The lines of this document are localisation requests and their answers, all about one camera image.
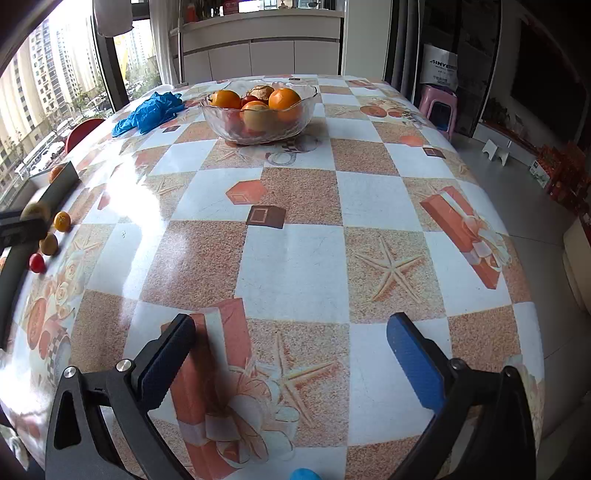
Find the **pink stool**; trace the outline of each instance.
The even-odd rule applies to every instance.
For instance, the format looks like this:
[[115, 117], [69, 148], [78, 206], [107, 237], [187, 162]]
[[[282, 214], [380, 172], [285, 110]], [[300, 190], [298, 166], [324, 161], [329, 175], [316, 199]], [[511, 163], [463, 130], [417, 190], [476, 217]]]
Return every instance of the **pink stool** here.
[[456, 95], [435, 87], [425, 86], [418, 109], [445, 138], [450, 139], [456, 126]]

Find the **blue gripper pad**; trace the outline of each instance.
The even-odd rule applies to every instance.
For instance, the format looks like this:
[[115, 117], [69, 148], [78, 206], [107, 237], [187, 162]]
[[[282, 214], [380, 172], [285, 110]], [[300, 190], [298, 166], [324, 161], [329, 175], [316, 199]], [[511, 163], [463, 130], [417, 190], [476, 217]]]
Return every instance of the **blue gripper pad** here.
[[444, 382], [421, 346], [421, 341], [432, 340], [423, 337], [414, 325], [407, 326], [399, 313], [388, 320], [386, 338], [421, 405], [437, 414], [445, 403]]

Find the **blue glove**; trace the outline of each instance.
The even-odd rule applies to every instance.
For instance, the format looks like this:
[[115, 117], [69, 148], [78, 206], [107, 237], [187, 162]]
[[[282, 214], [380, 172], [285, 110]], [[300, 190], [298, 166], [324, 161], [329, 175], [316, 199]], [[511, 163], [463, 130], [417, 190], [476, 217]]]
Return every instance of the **blue glove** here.
[[318, 474], [307, 468], [298, 468], [290, 476], [290, 480], [322, 480]]
[[113, 128], [112, 134], [114, 137], [118, 137], [133, 127], [138, 127], [141, 134], [147, 133], [175, 118], [177, 112], [184, 110], [184, 108], [180, 93], [174, 95], [171, 92], [166, 92], [160, 95], [158, 92], [154, 92], [129, 117], [119, 120]]

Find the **tiled floor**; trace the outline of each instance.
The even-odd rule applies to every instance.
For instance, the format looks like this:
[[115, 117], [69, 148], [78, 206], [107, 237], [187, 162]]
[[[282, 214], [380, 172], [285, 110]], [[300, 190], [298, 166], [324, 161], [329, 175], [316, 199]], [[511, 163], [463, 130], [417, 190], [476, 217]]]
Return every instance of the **tiled floor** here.
[[501, 216], [530, 284], [544, 351], [546, 436], [591, 389], [591, 317], [577, 306], [562, 263], [562, 237], [574, 216], [517, 160], [490, 162], [482, 143], [461, 135], [453, 144]]

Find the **cherry tomato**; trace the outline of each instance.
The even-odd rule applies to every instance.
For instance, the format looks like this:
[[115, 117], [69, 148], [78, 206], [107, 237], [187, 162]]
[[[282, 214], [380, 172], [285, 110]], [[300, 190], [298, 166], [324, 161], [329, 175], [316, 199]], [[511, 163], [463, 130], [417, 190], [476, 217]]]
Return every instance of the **cherry tomato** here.
[[43, 260], [43, 255], [32, 254], [29, 258], [29, 268], [33, 273], [43, 273], [45, 271], [45, 260]]

